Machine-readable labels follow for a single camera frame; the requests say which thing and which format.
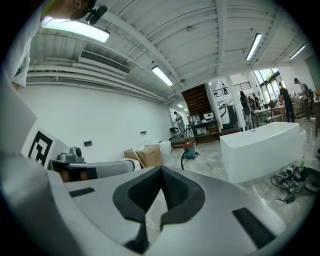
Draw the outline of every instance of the staircase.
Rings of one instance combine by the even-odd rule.
[[[204,84],[182,92],[190,116],[211,112],[210,103]]]

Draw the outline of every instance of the white bathtub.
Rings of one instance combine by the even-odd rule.
[[[300,153],[299,124],[273,122],[220,137],[229,182],[241,183],[273,173]]]

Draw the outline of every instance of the metal railing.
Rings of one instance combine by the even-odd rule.
[[[251,84],[250,82],[243,82],[243,83],[236,84],[234,87],[237,92],[240,92],[247,89],[251,89]],[[213,90],[212,92],[214,97],[217,98],[223,95],[228,95],[230,93],[230,90],[228,87],[226,87],[226,88]]]

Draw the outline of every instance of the floor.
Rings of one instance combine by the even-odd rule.
[[[300,164],[303,156],[305,156],[305,165],[315,170],[320,171],[320,161],[317,158],[317,150],[320,148],[320,136],[315,137],[315,124],[312,122],[300,123],[300,142],[301,150],[300,157],[297,161],[289,164]],[[212,143],[200,144],[196,151],[199,155],[196,159],[185,159],[184,169],[213,177],[223,181],[228,181],[223,162],[221,160],[221,147],[219,141]],[[163,156],[164,165],[167,167],[181,168],[180,159],[183,149],[174,149],[170,155]],[[306,195],[296,198],[292,203],[285,203],[275,200],[275,196],[280,198],[285,197],[285,193],[270,183],[272,174],[259,179],[237,184],[237,186],[250,194],[252,197],[258,198],[263,204],[277,212],[288,226],[294,224],[300,218],[306,216],[313,206],[316,199],[315,195]],[[158,194],[153,205],[146,214],[146,224],[148,239],[151,245],[156,241],[160,234],[160,217],[167,211],[167,205],[162,191]]]

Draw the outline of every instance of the ceiling light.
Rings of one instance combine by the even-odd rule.
[[[41,22],[44,29],[63,30],[76,34],[80,34],[89,38],[93,38],[100,42],[106,42],[110,33],[99,28],[89,26],[79,21],[71,21],[69,19],[45,17]]]
[[[251,45],[250,50],[249,50],[249,53],[246,56],[245,60],[249,61],[252,58],[252,55],[254,55],[254,52],[255,52],[258,44],[259,44],[259,41],[260,41],[261,37],[262,37],[262,34],[260,34],[260,33],[256,33],[255,34],[254,40],[252,42],[252,45]]]
[[[302,45],[302,46],[299,48],[299,50],[297,50],[297,51],[295,52],[295,54],[290,57],[290,60],[292,60],[292,59],[295,58],[299,53],[301,53],[301,52],[304,50],[304,48],[306,48],[306,46],[305,46],[305,45]]]
[[[162,70],[158,66],[154,66],[152,72],[155,73],[162,81],[164,81],[168,86],[173,86],[174,84],[171,80],[162,72]]]

